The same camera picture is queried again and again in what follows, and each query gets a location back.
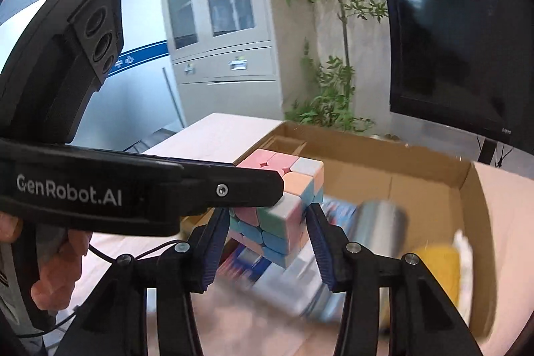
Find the screw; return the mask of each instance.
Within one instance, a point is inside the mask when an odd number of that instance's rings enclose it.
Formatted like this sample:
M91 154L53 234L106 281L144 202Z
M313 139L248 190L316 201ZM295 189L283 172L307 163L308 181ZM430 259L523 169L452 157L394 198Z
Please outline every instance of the screw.
M127 266L132 262L132 257L128 254L122 254L117 258L117 264L119 266Z
M412 266L415 266L419 263L419 257L416 254L406 254L404 261Z
M346 245L346 250L348 250L351 254L357 254L361 251L361 245L356 242L350 242Z
M218 185L216 192L217 192L217 196L220 196L222 198L223 196L226 196L228 194L228 186Z
M189 243L180 242L174 245L174 250L183 254L184 252L189 251Z

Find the pastel rubik's cube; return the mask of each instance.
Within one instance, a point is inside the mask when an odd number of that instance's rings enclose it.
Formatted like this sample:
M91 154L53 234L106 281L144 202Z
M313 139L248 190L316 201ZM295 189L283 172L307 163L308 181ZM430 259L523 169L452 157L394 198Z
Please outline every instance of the pastel rubik's cube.
M239 167L275 170L284 180L284 195L274 207L231 210L231 238L281 267L287 267L308 241L304 210L322 203L322 161L255 150Z

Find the finger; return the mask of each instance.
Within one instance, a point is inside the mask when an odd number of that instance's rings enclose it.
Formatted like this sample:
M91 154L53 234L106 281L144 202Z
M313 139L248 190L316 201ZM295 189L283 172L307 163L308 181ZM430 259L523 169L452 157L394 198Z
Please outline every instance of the finger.
M31 298L34 300L36 306L42 310L60 311L67 308L70 304L72 292L74 291L74 283L67 284L57 291L49 294L43 286L41 281L37 281L31 287Z
M85 231L69 230L68 240L78 255L85 256L89 250L89 242L91 241L92 235L92 233Z
M41 267L40 278L48 294L66 284L76 282L82 275L82 257L74 252L70 243L65 243L60 252Z
M0 211L0 242L13 243L22 231L22 220Z

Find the television stand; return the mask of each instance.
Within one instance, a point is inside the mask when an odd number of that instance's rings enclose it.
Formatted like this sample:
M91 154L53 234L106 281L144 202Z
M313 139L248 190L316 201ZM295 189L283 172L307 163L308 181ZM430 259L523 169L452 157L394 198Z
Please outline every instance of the television stand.
M493 154L497 148L497 142L492 139L484 138L484 143L482 143L482 148L480 149L479 159L480 163L485 163L491 165L493 159Z

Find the drawer handle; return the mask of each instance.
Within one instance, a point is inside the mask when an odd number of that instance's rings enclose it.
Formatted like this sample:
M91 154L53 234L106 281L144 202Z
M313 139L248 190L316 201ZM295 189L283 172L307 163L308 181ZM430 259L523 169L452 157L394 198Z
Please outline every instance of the drawer handle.
M185 75L189 74L195 74L195 67L193 67L193 64L188 64L188 66L184 69Z
M230 70L246 70L247 69L247 60L246 59L236 59L235 61L228 62Z

